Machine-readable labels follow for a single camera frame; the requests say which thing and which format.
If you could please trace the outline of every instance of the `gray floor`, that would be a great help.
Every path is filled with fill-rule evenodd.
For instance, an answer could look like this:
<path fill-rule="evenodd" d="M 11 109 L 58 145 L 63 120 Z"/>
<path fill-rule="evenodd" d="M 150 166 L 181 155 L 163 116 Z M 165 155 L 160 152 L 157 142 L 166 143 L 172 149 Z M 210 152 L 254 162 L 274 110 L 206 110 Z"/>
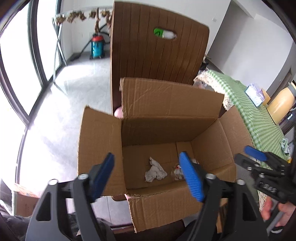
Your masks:
<path fill-rule="evenodd" d="M 20 184 L 41 195 L 50 179 L 60 182 L 77 176 L 77 151 L 84 107 L 111 114 L 110 59 L 80 59 L 63 68 L 39 106 L 25 141 L 20 169 Z M 248 173 L 237 169 L 237 177 Z M 68 211 L 74 211 L 68 200 Z M 93 204 L 97 217 L 113 225 L 131 223 L 127 201 L 115 202 L 102 197 Z"/>

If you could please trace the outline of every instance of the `brown wooden panel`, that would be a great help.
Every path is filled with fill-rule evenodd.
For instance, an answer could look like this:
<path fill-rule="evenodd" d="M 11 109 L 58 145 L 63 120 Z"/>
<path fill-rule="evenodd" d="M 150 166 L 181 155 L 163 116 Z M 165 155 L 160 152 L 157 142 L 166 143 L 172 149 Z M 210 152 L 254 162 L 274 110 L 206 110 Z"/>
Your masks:
<path fill-rule="evenodd" d="M 114 2 L 111 29 L 113 111 L 121 105 L 121 77 L 141 77 L 192 84 L 205 54 L 209 28 L 157 7 Z M 162 39 L 159 27 L 177 34 Z"/>

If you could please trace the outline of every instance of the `metal screw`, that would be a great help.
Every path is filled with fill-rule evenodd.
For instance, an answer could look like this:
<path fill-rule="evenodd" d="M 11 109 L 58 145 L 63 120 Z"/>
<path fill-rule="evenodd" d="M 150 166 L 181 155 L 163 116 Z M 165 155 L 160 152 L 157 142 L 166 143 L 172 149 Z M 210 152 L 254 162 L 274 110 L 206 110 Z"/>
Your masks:
<path fill-rule="evenodd" d="M 57 179 L 51 179 L 49 180 L 48 185 L 53 186 L 53 185 L 56 185 L 57 183 L 58 183 Z"/>
<path fill-rule="evenodd" d="M 243 179 L 237 179 L 237 184 L 243 186 L 246 184 L 246 182 Z"/>
<path fill-rule="evenodd" d="M 84 173 L 84 174 L 80 174 L 79 176 L 78 176 L 78 179 L 79 180 L 84 180 L 84 179 L 87 179 L 88 178 L 88 175 L 86 174 L 86 173 Z"/>
<path fill-rule="evenodd" d="M 214 180 L 216 178 L 216 176 L 214 174 L 211 174 L 211 173 L 208 173 L 206 174 L 205 176 L 207 179 L 211 179 L 211 180 Z"/>

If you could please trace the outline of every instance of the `blue rubber tip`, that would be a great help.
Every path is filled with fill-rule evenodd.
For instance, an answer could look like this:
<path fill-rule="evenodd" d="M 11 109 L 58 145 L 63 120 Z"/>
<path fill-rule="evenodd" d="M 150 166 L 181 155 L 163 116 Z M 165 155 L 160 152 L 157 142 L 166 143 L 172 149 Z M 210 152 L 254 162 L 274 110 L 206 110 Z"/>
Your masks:
<path fill-rule="evenodd" d="M 180 153 L 179 162 L 191 195 L 196 198 L 197 201 L 202 202 L 205 199 L 202 182 L 186 152 Z"/>
<path fill-rule="evenodd" d="M 251 146 L 246 146 L 244 148 L 244 152 L 254 158 L 256 158 L 259 161 L 267 161 L 267 156 L 264 152 L 259 151 Z"/>

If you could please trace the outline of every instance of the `yellow kettle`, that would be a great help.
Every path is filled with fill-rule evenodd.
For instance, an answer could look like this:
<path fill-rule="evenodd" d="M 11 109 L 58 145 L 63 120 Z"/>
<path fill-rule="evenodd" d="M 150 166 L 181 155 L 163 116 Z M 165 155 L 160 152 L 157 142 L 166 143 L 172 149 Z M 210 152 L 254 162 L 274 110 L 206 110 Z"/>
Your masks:
<path fill-rule="evenodd" d="M 267 107 L 267 111 L 275 124 L 280 123 L 280 121 L 290 111 L 293 106 L 295 96 L 296 87 L 293 83 L 289 83 L 288 87 L 281 90 Z"/>

